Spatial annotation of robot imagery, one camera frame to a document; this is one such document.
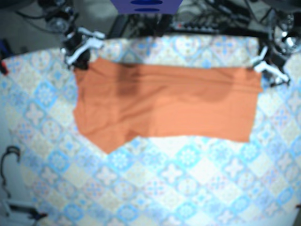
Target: orange cloth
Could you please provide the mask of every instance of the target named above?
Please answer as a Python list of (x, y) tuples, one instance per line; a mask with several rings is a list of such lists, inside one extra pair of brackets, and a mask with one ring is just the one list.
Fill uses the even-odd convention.
[(76, 71), (79, 132), (106, 153), (136, 136), (200, 135), (248, 142), (259, 73), (247, 68), (122, 65)]

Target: equipment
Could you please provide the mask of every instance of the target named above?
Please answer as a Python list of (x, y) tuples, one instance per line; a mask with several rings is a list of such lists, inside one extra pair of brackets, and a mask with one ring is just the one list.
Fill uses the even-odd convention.
[[(61, 36), (67, 66), (83, 70), (88, 68), (91, 48), (101, 48), (105, 38), (124, 37), (126, 31), (130, 31), (128, 38), (183, 32), (257, 37), (262, 49), (267, 49), (265, 55), (261, 55), (263, 58), (253, 60), (254, 67), (270, 75), (271, 86), (289, 83), (285, 63), (301, 50), (299, 0), (244, 0), (244, 5), (233, 0), (190, 0), (190, 4), (181, 6), (182, 0), (111, 1), (120, 15), (107, 36), (75, 25), (79, 14), (72, 0), (37, 0), (43, 12), (40, 16), (16, 13), (28, 22), (44, 19), (47, 25), (43, 30)], [(253, 11), (253, 4), (259, 1), (266, 3), (266, 12), (261, 18)], [(0, 10), (16, 11), (31, 2), (0, 0)], [(253, 21), (259, 29), (252, 28)]]

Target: wrinkled towel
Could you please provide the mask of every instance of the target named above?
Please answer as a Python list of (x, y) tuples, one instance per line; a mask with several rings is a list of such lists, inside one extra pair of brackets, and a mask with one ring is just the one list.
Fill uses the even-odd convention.
[(79, 132), (106, 153), (141, 137), (200, 135), (248, 142), (261, 75), (97, 59), (75, 71)]

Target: orange fabric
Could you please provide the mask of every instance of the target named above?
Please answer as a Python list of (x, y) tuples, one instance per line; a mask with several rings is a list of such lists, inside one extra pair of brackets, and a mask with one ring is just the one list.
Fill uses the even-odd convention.
[(79, 132), (110, 153), (136, 136), (201, 135), (248, 142), (260, 74), (247, 68), (122, 65), (75, 72)]

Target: patterned tablecloth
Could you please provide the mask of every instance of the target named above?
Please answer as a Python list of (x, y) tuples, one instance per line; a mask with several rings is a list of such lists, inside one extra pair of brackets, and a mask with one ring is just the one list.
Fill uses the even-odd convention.
[[(257, 48), (252, 38), (174, 36), (109, 40), (93, 58), (247, 66)], [(300, 62), (287, 64), (290, 87), (260, 94), (249, 144), (138, 137), (106, 155), (77, 132), (77, 86), (58, 49), (7, 59), (0, 96), (26, 187), (49, 214), (41, 225), (219, 226), (291, 212), (301, 202)]]

